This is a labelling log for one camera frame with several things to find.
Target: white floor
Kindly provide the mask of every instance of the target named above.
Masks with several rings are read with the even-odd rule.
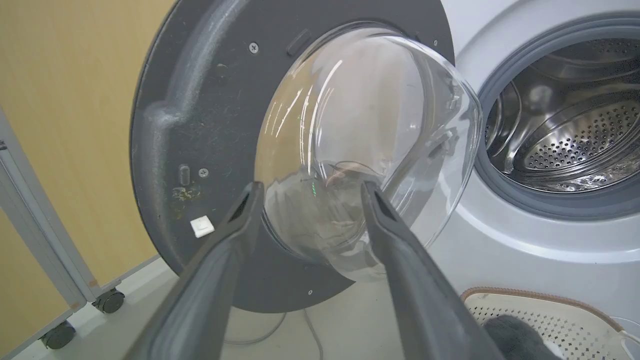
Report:
[[[91,304],[69,318],[76,337],[59,350],[36,341],[14,360],[121,359],[177,276],[159,259],[125,279],[118,290],[124,305],[105,315]],[[324,350],[324,359],[402,359],[387,285],[355,284],[308,310]],[[233,309],[227,339],[250,340],[267,333],[281,315]],[[268,339],[254,345],[225,345],[223,359],[319,359],[319,350],[302,312],[289,313]]]

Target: black caster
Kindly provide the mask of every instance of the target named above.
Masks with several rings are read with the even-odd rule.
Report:
[[[118,311],[123,303],[124,294],[113,288],[98,296],[98,298],[92,302],[92,305],[103,313],[112,314]]]
[[[74,338],[76,330],[68,321],[61,323],[53,329],[47,331],[44,336],[40,338],[44,343],[44,346],[52,349],[59,349]]]

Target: gray cord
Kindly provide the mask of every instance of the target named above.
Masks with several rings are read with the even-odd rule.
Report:
[[[324,360],[324,350],[322,348],[322,343],[320,343],[320,338],[318,338],[318,334],[316,334],[316,330],[314,329],[313,324],[311,324],[311,319],[309,318],[309,315],[307,314],[307,309],[303,309],[302,310],[302,315],[305,317],[305,322],[307,323],[307,326],[309,326],[309,330],[311,331],[311,335],[313,335],[314,340],[316,341],[316,345],[318,346],[318,352],[320,353],[319,360]],[[256,338],[256,339],[253,339],[253,340],[243,340],[243,341],[226,340],[225,339],[225,344],[229,344],[229,345],[253,345],[253,344],[257,344],[257,343],[259,343],[261,341],[264,341],[268,337],[273,335],[273,333],[276,332],[276,330],[278,330],[278,328],[280,328],[280,326],[282,325],[282,323],[284,322],[284,319],[286,317],[287,317],[287,313],[282,314],[282,317],[280,318],[280,321],[273,327],[273,329],[271,329],[269,332],[267,332],[265,335],[262,335],[259,338]]]
[[[309,326],[309,330],[311,330],[311,335],[314,336],[314,340],[316,341],[316,344],[318,346],[318,352],[320,353],[320,360],[324,359],[324,350],[322,349],[322,344],[320,343],[320,339],[318,338],[318,334],[316,334],[316,330],[314,329],[314,326],[311,324],[311,319],[309,318],[309,315],[307,314],[307,309],[303,309],[302,310],[302,315],[305,316],[305,321],[307,322],[307,325]]]
[[[259,338],[252,339],[252,340],[227,340],[227,339],[225,339],[225,344],[229,344],[229,345],[253,345],[253,344],[257,344],[257,343],[259,343],[261,341],[264,341],[268,337],[273,335],[273,333],[276,332],[276,330],[278,330],[280,325],[282,325],[282,323],[284,322],[284,318],[286,318],[286,317],[287,317],[287,313],[282,314],[282,317],[280,318],[280,321],[273,327],[273,329],[269,330],[269,332],[267,332],[265,335],[262,335]]]

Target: gray towel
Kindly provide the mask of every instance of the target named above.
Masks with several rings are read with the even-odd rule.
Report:
[[[513,316],[487,320],[483,328],[506,360],[559,360],[531,326]]]

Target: wood panel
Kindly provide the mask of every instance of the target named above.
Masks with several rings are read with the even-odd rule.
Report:
[[[156,251],[136,208],[129,122],[173,0],[0,0],[0,106],[99,284]]]
[[[0,209],[0,358],[62,315],[68,305]]]

